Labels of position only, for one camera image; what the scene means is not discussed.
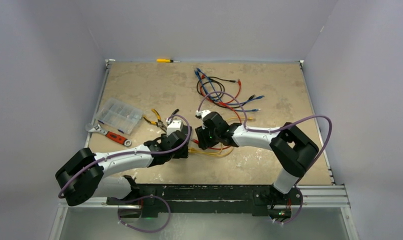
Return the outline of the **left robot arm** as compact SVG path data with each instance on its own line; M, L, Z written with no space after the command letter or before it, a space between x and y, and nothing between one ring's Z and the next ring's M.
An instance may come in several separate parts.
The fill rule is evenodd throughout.
M191 136L176 130L144 142L137 147L115 152L92 152L80 149L55 174L60 192L70 207L80 205L93 197L110 197L134 204L139 197L135 180L131 176L115 174L163 165L177 158Z

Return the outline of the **black network switch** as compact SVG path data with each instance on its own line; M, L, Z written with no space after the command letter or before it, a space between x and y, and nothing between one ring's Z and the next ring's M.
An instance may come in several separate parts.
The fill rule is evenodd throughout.
M174 159L187 159L189 157L189 143L192 139L192 130L193 128L187 125L182 126L182 133L185 134L185 137L189 136L189 140L185 143L185 145L175 153Z

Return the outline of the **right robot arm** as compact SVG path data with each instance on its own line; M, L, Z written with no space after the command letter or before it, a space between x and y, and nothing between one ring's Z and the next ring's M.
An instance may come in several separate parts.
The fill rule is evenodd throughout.
M210 110L197 111L202 125L195 129L198 147L206 150L217 144L227 147L256 147L272 151L282 166L270 190L271 199L278 204L290 197L291 188L301 179L319 153L318 146L294 123L282 127L252 127L235 122L228 124Z

